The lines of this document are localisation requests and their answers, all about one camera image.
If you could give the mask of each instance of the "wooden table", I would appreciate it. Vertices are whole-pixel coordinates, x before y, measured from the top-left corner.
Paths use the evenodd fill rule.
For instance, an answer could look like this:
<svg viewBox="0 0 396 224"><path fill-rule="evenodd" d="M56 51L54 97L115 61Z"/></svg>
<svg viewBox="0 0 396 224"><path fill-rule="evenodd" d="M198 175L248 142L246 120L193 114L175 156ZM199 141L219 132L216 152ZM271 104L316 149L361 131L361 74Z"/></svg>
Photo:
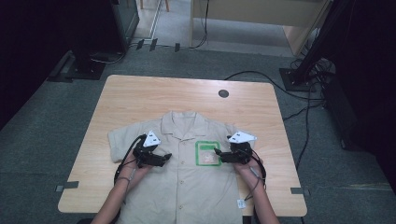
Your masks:
<svg viewBox="0 0 396 224"><path fill-rule="evenodd" d="M219 96L220 90L229 93ZM168 111L196 111L254 133L254 149L263 158L267 193L277 216L306 214L304 195L293 194L300 181L274 88L268 83L169 77L110 76L93 113L68 182L58 204L65 213L97 213L113 187L117 164L110 159L109 131L138 121L157 119ZM242 198L248 194L238 176ZM252 214L252 200L244 216Z"/></svg>
<svg viewBox="0 0 396 224"><path fill-rule="evenodd" d="M290 49L298 55L328 13L331 0L216 0L209 1L207 18L282 25ZM191 0L190 47L194 18L205 18L206 0Z"/></svg>

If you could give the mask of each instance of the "gray carpet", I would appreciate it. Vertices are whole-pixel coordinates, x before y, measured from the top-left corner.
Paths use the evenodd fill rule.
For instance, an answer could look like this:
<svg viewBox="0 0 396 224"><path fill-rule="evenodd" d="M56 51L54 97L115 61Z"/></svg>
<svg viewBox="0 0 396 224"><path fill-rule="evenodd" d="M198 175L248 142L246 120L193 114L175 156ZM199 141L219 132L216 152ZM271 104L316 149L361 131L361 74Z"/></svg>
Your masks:
<svg viewBox="0 0 396 224"><path fill-rule="evenodd" d="M224 79L256 70L281 84L277 70L289 67L292 60L189 49L174 53L161 47L149 52L143 47L130 49L118 63L107 65L101 80L44 82L0 132L0 223L77 223L93 216L60 213L61 193L54 188L68 178L109 75ZM268 81L249 73L232 80ZM279 89L276 96L283 117L306 106ZM296 160L305 140L304 114L285 121L285 127ZM341 149L331 114L322 107L309 110L309 128L299 168L308 207L304 223L396 223L395 194L375 158ZM299 217L279 219L302 223Z"/></svg>

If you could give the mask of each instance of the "beige shirt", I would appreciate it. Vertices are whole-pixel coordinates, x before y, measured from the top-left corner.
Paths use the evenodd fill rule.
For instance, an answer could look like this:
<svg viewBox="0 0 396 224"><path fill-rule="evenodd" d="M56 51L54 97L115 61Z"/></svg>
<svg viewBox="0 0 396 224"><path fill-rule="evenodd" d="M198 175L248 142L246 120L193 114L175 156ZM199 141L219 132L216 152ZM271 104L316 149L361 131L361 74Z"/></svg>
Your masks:
<svg viewBox="0 0 396 224"><path fill-rule="evenodd" d="M110 132L111 159L122 160L136 137L149 131L161 140L154 154L172 157L128 193L118 223L242 223L233 166L213 150L230 151L226 136L239 130L195 112L169 112Z"/></svg>

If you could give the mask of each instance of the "floor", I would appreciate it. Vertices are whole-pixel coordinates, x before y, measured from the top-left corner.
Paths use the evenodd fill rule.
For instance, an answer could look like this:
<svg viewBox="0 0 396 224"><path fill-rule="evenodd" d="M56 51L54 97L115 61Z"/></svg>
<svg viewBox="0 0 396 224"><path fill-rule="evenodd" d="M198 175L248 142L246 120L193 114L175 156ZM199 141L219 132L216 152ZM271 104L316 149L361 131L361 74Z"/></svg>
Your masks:
<svg viewBox="0 0 396 224"><path fill-rule="evenodd" d="M158 0L144 1L145 5L151 5L151 7L140 9L140 3L137 1L140 22L136 31L144 29L142 27L153 28L153 36L145 38L146 43L149 44L151 39L158 38L158 45L174 46L179 43L181 47L189 47L191 0L168 0L169 12L166 12L165 3L160 2L161 7L158 11L157 21L152 19L154 18L153 14L156 13L152 9L155 8L155 3ZM154 25L151 26L147 21L154 22ZM201 42L205 35L204 23L204 20L194 19L192 38L194 47ZM207 39L199 49L294 57L282 26L207 20L206 27ZM142 39L141 35L135 35L134 42L138 42L140 39Z"/></svg>

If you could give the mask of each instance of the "black tape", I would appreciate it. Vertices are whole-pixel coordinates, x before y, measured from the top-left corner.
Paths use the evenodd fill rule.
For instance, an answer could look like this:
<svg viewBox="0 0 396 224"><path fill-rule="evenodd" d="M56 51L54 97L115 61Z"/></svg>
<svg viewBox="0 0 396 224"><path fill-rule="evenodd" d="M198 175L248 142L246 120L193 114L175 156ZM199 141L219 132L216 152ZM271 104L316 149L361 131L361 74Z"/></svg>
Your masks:
<svg viewBox="0 0 396 224"><path fill-rule="evenodd" d="M175 52L178 52L180 50L180 43L175 44Z"/></svg>
<svg viewBox="0 0 396 224"><path fill-rule="evenodd" d="M302 188L290 188L291 194L304 194Z"/></svg>
<svg viewBox="0 0 396 224"><path fill-rule="evenodd" d="M56 192L62 192L64 189L76 189L78 188L78 181L66 182L63 186L57 185L55 186Z"/></svg>
<svg viewBox="0 0 396 224"><path fill-rule="evenodd" d="M149 51L155 50L155 46L157 45L158 38L152 40L151 45L149 46Z"/></svg>
<svg viewBox="0 0 396 224"><path fill-rule="evenodd" d="M76 189L78 188L78 181L66 182L64 189Z"/></svg>
<svg viewBox="0 0 396 224"><path fill-rule="evenodd" d="M138 43L137 43L137 47L136 50L141 49L143 47L143 44L145 43L144 39L141 39Z"/></svg>

